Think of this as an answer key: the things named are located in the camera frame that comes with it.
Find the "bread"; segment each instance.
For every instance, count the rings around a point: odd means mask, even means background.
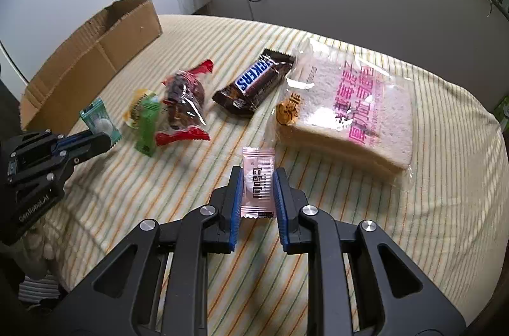
[[[363,85],[372,81],[371,90],[358,89],[361,79]],[[276,108],[281,141],[331,153],[386,180],[408,169],[413,123],[405,84],[396,84],[387,72],[358,57],[331,49],[302,53],[287,85],[286,97]]]

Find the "tablecloth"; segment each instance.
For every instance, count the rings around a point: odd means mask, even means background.
[[[64,285],[73,288],[144,218],[160,223],[182,218],[226,185],[231,167],[241,163],[242,147],[263,144],[276,94],[251,120],[228,114],[210,97],[263,48],[289,52],[312,36],[413,80],[415,182],[401,192],[344,162],[280,144],[276,165],[286,168],[290,184],[310,204],[334,218],[375,220],[467,323],[475,318],[493,293],[506,249],[509,168],[500,127],[474,96],[422,68],[308,32],[190,15],[163,15],[160,22],[162,36],[100,93],[123,140],[77,166],[65,199],[45,217]],[[160,94],[166,75],[205,58],[214,62],[205,87],[211,141],[176,142],[153,157],[136,151],[136,133],[122,121],[133,90]],[[84,128],[78,122],[73,132]],[[354,300],[352,306],[355,326]],[[306,309],[307,257],[282,251],[275,219],[243,219],[236,251],[209,256],[209,335],[300,336],[306,332]]]

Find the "metal screw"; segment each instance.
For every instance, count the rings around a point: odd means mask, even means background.
[[[360,226],[362,227],[363,230],[366,230],[366,231],[375,231],[377,229],[377,224],[374,222],[374,221],[371,221],[371,220],[364,220]]]
[[[216,208],[213,205],[204,205],[199,211],[202,216],[211,216],[216,212]]]
[[[305,205],[302,207],[302,212],[306,214],[306,216],[316,216],[318,209],[314,205]]]
[[[150,218],[147,218],[146,220],[143,220],[141,223],[139,223],[139,227],[143,231],[153,230],[155,226],[156,226],[156,222]]]

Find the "snack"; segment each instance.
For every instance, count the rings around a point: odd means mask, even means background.
[[[154,96],[155,93],[149,89],[136,89],[132,96],[131,103],[126,112],[124,112],[124,121],[131,128],[138,128],[139,114],[142,111],[142,102],[148,96]]]
[[[156,132],[156,144],[165,145],[180,140],[210,140],[205,127],[203,105],[205,90],[200,82],[212,73],[210,59],[188,71],[179,71],[163,81],[166,92],[162,100],[162,114]]]
[[[279,140],[332,153],[384,180],[411,164],[408,82],[315,40],[301,47],[275,117]]]
[[[235,115],[251,117],[267,95],[278,86],[292,68],[295,57],[265,49],[226,88],[217,91],[212,100]]]
[[[93,134],[108,134],[111,139],[111,145],[118,143],[122,138],[122,134],[112,123],[100,96],[93,100],[88,107],[80,111],[80,117]]]
[[[157,95],[145,97],[140,105],[136,149],[149,157],[155,151],[155,132],[161,104]]]
[[[241,217],[273,218],[275,214],[272,191],[274,172],[274,148],[242,149],[244,191],[242,194]]]

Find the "cardboard box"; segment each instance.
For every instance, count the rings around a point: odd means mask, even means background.
[[[21,128],[68,134],[137,53],[162,33],[152,0],[118,0],[81,25],[42,65],[20,102]]]

